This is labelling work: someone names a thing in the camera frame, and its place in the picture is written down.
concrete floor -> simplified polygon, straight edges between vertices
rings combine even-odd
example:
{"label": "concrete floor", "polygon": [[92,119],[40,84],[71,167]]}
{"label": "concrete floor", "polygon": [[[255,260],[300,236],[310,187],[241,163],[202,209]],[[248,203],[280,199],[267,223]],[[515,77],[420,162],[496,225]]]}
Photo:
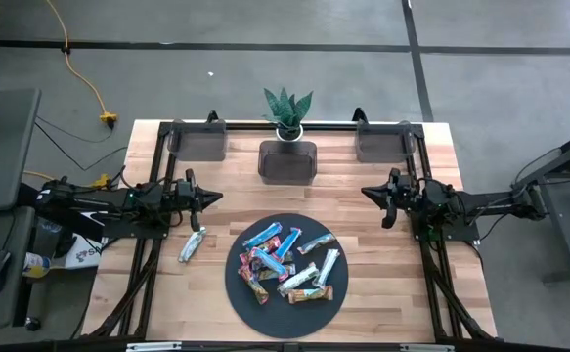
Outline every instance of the concrete floor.
{"label": "concrete floor", "polygon": [[[208,43],[408,44],[399,0],[55,0],[73,39]],[[412,0],[421,45],[570,47],[570,0]],[[44,1],[0,0],[0,38],[61,39]],[[309,119],[421,121],[410,54],[76,50],[73,64],[120,114],[114,135],[90,145],[62,136],[82,164],[128,143],[137,118],[260,118],[262,88],[314,90]],[[465,189],[505,189],[528,161],[570,139],[570,56],[424,55],[435,121],[451,124]],[[50,49],[0,48],[0,89],[38,87],[39,114],[98,139],[107,131],[91,92]],[[123,154],[81,172],[35,132],[27,169],[88,183]],[[39,185],[37,180],[30,180]],[[486,231],[492,219],[479,220]],[[546,287],[567,268],[549,220],[506,218],[481,247],[501,337],[570,347],[570,284]],[[0,332],[0,343],[67,338],[92,273],[47,284],[45,328]]]}

desk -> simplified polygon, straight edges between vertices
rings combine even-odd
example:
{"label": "desk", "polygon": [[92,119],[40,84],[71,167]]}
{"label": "desk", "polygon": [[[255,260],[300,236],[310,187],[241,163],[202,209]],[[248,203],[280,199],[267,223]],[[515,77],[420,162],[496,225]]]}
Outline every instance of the desk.
{"label": "desk", "polygon": [[[129,183],[148,180],[159,123],[135,121],[125,160]],[[449,125],[427,123],[423,129],[433,177],[461,189]],[[323,329],[300,341],[434,341],[421,256],[410,222],[399,212],[396,225],[382,229],[382,211],[361,194],[361,187],[385,182],[391,167],[406,172],[405,165],[359,163],[354,132],[307,131],[304,139],[318,148],[313,185],[268,186],[257,173],[258,148],[262,141],[274,139],[274,131],[229,131],[224,161],[178,161],[175,178],[183,177],[191,167],[202,187],[222,192],[224,197],[201,214],[208,235],[188,265],[178,263],[177,258],[192,232],[189,222],[170,229],[158,263],[147,339],[274,340],[246,326],[237,316],[224,288],[224,265],[235,237],[250,224],[271,214],[298,212],[317,219],[337,235],[350,275],[339,313]],[[126,290],[134,246],[133,240],[121,240],[104,252],[83,333],[97,328]],[[482,328],[495,335],[477,256],[462,242],[448,242],[448,254],[458,297]],[[448,311],[444,300],[440,301],[444,327],[450,331]]]}

black floor line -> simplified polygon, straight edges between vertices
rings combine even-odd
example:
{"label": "black floor line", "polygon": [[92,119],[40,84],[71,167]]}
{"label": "black floor line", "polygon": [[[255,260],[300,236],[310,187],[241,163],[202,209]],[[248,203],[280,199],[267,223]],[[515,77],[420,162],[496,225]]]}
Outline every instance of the black floor line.
{"label": "black floor line", "polygon": [[570,56],[570,48],[419,46],[422,54],[449,55],[553,55]]}
{"label": "black floor line", "polygon": [[[0,39],[1,48],[60,49],[60,40],[11,40]],[[299,51],[299,52],[359,52],[359,53],[408,53],[408,45],[373,44],[254,44],[254,43],[156,43],[70,41],[70,49],[104,50],[221,50],[221,51]]]}
{"label": "black floor line", "polygon": [[406,22],[406,31],[409,35],[409,44],[411,45],[411,59],[413,61],[413,72],[415,73],[415,85],[419,97],[419,106],[421,107],[421,117],[423,122],[434,122],[432,106],[430,105],[430,98],[428,97],[428,88],[425,85],[425,75],[423,74],[423,64],[421,63],[421,52],[417,42],[417,31],[415,30],[415,20],[413,19],[411,2],[409,0],[402,0],[402,9],[404,10],[404,21]]}

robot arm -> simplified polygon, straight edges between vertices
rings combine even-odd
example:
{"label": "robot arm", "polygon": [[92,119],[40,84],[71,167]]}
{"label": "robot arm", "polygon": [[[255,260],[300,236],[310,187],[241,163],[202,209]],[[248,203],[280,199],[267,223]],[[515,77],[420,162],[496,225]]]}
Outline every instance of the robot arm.
{"label": "robot arm", "polygon": [[105,237],[139,238],[148,230],[169,227],[165,218],[171,213],[178,213],[182,222],[182,211],[190,212],[191,226],[198,231],[197,214],[222,196],[203,190],[193,170],[188,169],[185,179],[118,190],[75,186],[64,177],[43,186],[35,208],[48,220],[92,240],[98,240],[103,229]]}
{"label": "robot arm", "polygon": [[472,195],[433,179],[414,182],[413,178],[402,176],[396,168],[391,170],[386,183],[365,187],[361,191],[380,209],[386,210],[382,219],[385,229],[390,229],[395,223],[398,209],[423,219],[425,225],[435,229],[457,222],[472,226],[483,215],[511,214],[540,220],[547,214],[541,194],[532,186],[511,192]]}

yellow cable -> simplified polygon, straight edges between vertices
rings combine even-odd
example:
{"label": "yellow cable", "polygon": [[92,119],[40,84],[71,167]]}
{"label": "yellow cable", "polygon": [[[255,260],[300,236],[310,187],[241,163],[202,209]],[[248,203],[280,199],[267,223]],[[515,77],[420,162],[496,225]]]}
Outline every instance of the yellow cable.
{"label": "yellow cable", "polygon": [[[54,14],[57,16],[57,20],[59,20],[59,23],[61,24],[61,28],[63,29],[63,37],[65,39],[65,46],[66,46],[66,48],[69,48],[69,37],[67,36],[66,25],[63,23],[63,19],[61,18],[61,15],[59,15],[59,11],[57,11],[57,8],[54,6],[54,4],[52,4],[52,1],[46,0],[46,2],[48,3],[48,5],[50,5],[50,7],[52,8],[52,11],[54,11]],[[67,68],[69,68],[69,70],[71,71],[71,73],[73,73],[73,75],[78,77],[81,81],[85,82],[89,86],[89,88],[91,88],[91,90],[96,94],[96,98],[98,99],[98,103],[100,103],[100,108],[102,108],[102,115],[100,116],[100,118],[102,118],[102,117],[111,117],[111,118],[115,117],[115,118],[117,118],[116,114],[110,113],[107,111],[107,108],[105,107],[105,103],[102,101],[102,97],[100,96],[98,89],[90,81],[88,81],[87,78],[83,77],[82,74],[76,72],[76,70],[73,69],[73,67],[71,66],[71,62],[69,61],[69,53],[64,53],[64,54],[66,56]]]}
{"label": "yellow cable", "polygon": [[30,176],[41,177],[42,179],[46,179],[46,180],[48,180],[48,181],[54,181],[54,180],[55,180],[54,177],[48,176],[48,175],[43,174],[43,173],[41,173],[41,172],[35,172],[35,171],[27,171],[27,170],[25,170],[23,173],[26,174],[26,175],[30,175]]}

